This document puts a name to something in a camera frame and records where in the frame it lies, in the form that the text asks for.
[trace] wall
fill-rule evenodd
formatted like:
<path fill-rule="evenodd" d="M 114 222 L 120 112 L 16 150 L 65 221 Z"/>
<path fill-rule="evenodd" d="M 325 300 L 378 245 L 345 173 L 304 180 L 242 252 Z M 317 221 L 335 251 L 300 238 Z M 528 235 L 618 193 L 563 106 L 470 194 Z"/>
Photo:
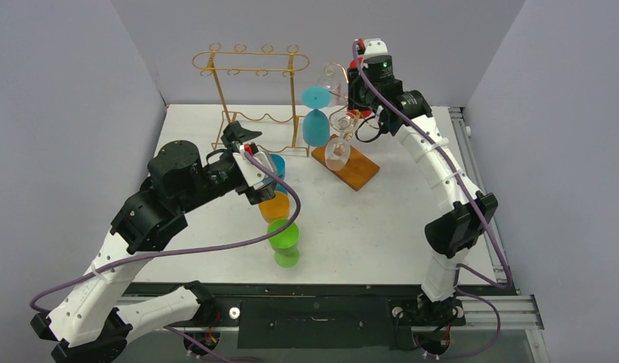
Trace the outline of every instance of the wall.
<path fill-rule="evenodd" d="M 552 361 L 619 361 L 619 0 L 527 0 L 465 115 Z"/>
<path fill-rule="evenodd" d="M 113 0 L 167 103 L 219 103 L 211 77 L 201 78 L 192 57 L 221 42 L 258 51 L 264 43 L 283 51 L 298 44 L 311 60 L 298 73 L 297 91 L 313 85 L 325 62 L 348 65 L 352 41 L 381 37 L 396 74 L 434 105 L 468 102 L 524 0 Z M 246 67 L 250 59 L 216 65 Z M 276 65 L 286 67 L 287 58 Z M 229 103 L 286 104 L 289 86 L 280 75 L 221 75 Z"/>
<path fill-rule="evenodd" d="M 0 1 L 0 362 L 51 361 L 29 299 L 85 271 L 163 110 L 110 2 Z"/>

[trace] green cup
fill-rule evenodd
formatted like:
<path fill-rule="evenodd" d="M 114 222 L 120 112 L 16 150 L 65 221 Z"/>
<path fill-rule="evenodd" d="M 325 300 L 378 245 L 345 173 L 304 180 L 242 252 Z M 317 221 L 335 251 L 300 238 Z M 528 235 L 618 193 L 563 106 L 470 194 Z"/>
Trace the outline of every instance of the green cup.
<path fill-rule="evenodd" d="M 269 224 L 267 233 L 282 227 L 287 223 L 287 219 L 278 219 Z M 298 263 L 300 253 L 298 252 L 298 226 L 292 223 L 283 232 L 269 238 L 269 245 L 274 250 L 274 261 L 281 267 L 292 267 Z"/>

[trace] wooden base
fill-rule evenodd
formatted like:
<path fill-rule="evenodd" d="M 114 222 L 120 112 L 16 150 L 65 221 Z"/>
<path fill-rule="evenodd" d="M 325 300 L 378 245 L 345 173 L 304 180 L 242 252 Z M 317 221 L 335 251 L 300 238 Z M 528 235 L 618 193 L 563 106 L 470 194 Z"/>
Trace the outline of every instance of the wooden base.
<path fill-rule="evenodd" d="M 330 140 L 336 138 L 336 135 L 332 135 Z M 312 151 L 312 157 L 319 161 L 327 170 L 330 170 L 325 165 L 325 146 L 317 147 Z M 345 167 L 337 172 L 330 170 L 345 184 L 355 191 L 359 191 L 376 173 L 380 167 L 373 161 L 368 159 L 365 155 L 361 154 L 356 148 L 352 147 L 350 151 L 350 160 L 347 161 Z"/>

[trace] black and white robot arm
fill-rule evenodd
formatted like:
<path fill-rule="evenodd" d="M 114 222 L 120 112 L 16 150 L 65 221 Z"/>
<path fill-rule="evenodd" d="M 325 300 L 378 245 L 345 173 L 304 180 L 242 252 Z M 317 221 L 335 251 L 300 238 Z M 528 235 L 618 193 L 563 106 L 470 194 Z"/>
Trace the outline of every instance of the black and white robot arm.
<path fill-rule="evenodd" d="M 477 185 L 462 172 L 461 166 L 447 147 L 449 140 L 440 134 L 431 108 L 421 93 L 416 90 L 403 90 L 403 82 L 394 77 L 392 57 L 387 53 L 385 43 L 380 39 L 360 39 L 358 52 L 362 69 L 376 90 L 434 141 L 432 144 L 424 140 L 394 112 L 384 110 L 381 100 L 362 81 L 356 67 L 347 71 L 348 109 L 375 112 L 379 132 L 390 133 L 408 150 L 436 198 L 442 216 L 425 227 L 426 238 L 432 251 L 421 289 L 430 303 L 449 302 L 455 293 L 456 274 L 459 269 L 457 265 L 463 262 L 484 231 L 479 218 L 457 184 L 456 174 L 461 173 L 464 185 L 470 195 L 476 196 L 475 201 L 487 221 L 492 219 L 497 208 L 496 198 L 492 194 L 483 195 Z M 437 147 L 443 149 L 451 159 L 455 172 L 437 152 Z"/>
<path fill-rule="evenodd" d="M 31 322 L 39 337 L 57 341 L 56 362 L 113 361 L 133 340 L 177 321 L 204 319 L 204 305 L 212 296 L 194 281 L 133 305 L 116 306 L 135 276 L 151 259 L 129 262 L 102 273 L 96 270 L 113 261 L 162 251 L 173 236 L 187 226 L 185 214 L 237 191 L 251 204 L 274 196 L 275 184 L 244 156 L 249 153 L 275 171 L 266 151 L 247 141 L 260 135 L 230 123 L 223 131 L 225 149 L 201 161 L 198 148 L 189 141 L 173 141 L 160 149 L 148 164 L 150 176 L 141 190 L 125 202 L 112 221 L 98 255 L 86 274 L 95 277 L 76 285 L 61 304 L 37 314 Z M 209 163 L 209 158 L 219 159 Z"/>

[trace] white table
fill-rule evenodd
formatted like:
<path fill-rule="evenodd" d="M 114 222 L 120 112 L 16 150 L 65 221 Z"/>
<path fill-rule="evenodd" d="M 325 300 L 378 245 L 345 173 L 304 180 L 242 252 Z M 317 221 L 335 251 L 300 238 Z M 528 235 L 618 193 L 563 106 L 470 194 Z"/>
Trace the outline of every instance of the white table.
<path fill-rule="evenodd" d="M 297 109 L 300 115 L 308 112 L 306 107 Z M 440 132 L 450 139 L 450 149 L 460 162 L 447 108 L 433 109 Z M 157 150 L 170 141 L 189 140 L 198 146 L 204 160 L 216 140 L 221 110 L 220 105 L 170 105 Z M 231 106 L 230 110 L 250 117 L 265 112 L 280 119 L 291 115 L 289 106 Z M 263 131 L 257 141 L 268 148 L 280 148 L 291 139 L 291 124 L 241 124 Z M 374 131 L 364 126 L 361 136 L 371 136 Z M 424 227 L 439 217 L 434 196 L 410 155 L 391 136 L 383 135 L 371 144 L 354 141 L 353 145 L 381 167 L 358 192 L 311 156 L 284 156 L 285 180 L 302 202 L 296 222 L 301 257 L 293 268 L 278 267 L 269 243 L 264 241 L 222 252 L 154 259 L 135 282 L 421 284 L 431 251 Z M 186 218 L 189 226 L 172 239 L 168 250 L 246 240 L 265 234 L 267 227 L 258 207 L 250 206 L 245 196 L 234 192 L 188 213 Z M 468 254 L 467 263 L 495 278 L 483 237 Z M 460 284 L 485 283 L 462 271 Z"/>

